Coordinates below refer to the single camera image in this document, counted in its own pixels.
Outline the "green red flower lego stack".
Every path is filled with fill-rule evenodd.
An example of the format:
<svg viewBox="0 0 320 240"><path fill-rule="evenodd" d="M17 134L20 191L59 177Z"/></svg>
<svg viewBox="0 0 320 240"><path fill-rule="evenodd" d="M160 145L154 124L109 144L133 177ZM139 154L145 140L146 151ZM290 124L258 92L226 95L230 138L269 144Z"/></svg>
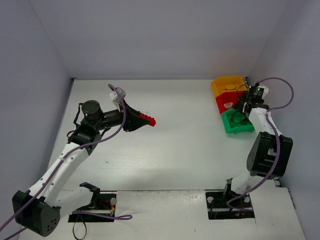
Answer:
<svg viewBox="0 0 320 240"><path fill-rule="evenodd" d="M146 119L146 120L148 120L148 125L149 125L149 126L154 127L154 126L156 125L156 120L155 120L155 118L153 118L153 117L151 117L151 116L149 116L149 115L146 115L146 114L144 114L144 113L140 113L139 116L142 117L142 118L144 118L144 119Z"/></svg>

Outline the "green yellow oval lego stack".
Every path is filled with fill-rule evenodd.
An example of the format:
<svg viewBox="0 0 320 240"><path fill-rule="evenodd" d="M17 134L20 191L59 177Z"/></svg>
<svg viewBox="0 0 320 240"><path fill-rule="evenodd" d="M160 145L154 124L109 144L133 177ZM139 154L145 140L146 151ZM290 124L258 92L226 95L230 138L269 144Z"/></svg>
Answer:
<svg viewBox="0 0 320 240"><path fill-rule="evenodd" d="M225 86L225 90L226 91L236 91L237 90L237 86L235 84L227 84Z"/></svg>

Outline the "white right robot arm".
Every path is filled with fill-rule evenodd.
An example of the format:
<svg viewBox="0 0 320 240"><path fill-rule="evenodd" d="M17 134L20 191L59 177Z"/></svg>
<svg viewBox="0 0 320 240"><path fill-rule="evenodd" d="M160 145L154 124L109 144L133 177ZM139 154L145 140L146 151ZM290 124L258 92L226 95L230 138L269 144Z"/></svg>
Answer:
<svg viewBox="0 0 320 240"><path fill-rule="evenodd" d="M256 139L246 160L246 170L226 181L223 196L236 197L259 188L267 180L282 177L286 171L293 140L276 127L271 108L264 104L269 89L259 83L250 86L236 104L254 127Z"/></svg>

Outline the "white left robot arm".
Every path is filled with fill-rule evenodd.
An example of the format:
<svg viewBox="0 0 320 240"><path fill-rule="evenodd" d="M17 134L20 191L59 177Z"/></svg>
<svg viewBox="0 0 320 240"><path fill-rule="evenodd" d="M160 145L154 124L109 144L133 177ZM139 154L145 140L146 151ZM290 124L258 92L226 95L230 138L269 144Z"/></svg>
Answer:
<svg viewBox="0 0 320 240"><path fill-rule="evenodd" d="M130 107L125 101L117 108L103 112L96 100L78 104L78 113L83 114L75 130L69 132L67 144L47 172L27 191L17 191L12 198L15 221L36 234L47 237L61 218L81 208L94 209L100 201L100 188L83 182L64 197L58 197L62 188L75 170L101 142L102 136L112 127L119 126L125 132L143 126L155 126L156 120Z"/></svg>

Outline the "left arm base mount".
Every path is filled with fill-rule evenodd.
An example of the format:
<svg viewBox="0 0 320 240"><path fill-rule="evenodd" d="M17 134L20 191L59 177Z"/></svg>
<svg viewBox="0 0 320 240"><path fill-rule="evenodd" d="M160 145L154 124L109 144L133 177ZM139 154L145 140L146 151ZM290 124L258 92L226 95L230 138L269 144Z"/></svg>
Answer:
<svg viewBox="0 0 320 240"><path fill-rule="evenodd" d="M76 211L96 213L103 216L115 216L115 204L117 201L117 194L115 192L102 192L100 199L95 204L95 207L82 206ZM68 216L69 223L113 223L114 219L102 218L90 214L72 213Z"/></svg>

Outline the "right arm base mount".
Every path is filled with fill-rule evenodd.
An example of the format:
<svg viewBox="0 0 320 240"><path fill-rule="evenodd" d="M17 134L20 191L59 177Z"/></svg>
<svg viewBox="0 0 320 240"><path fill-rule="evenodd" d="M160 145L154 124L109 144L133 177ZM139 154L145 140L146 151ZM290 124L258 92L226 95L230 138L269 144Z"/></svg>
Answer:
<svg viewBox="0 0 320 240"><path fill-rule="evenodd" d="M255 213L249 195L236 199L230 203L235 208L230 208L227 202L237 197L238 194L225 195L223 191L206 191L206 207L209 220L240 220L254 219Z"/></svg>

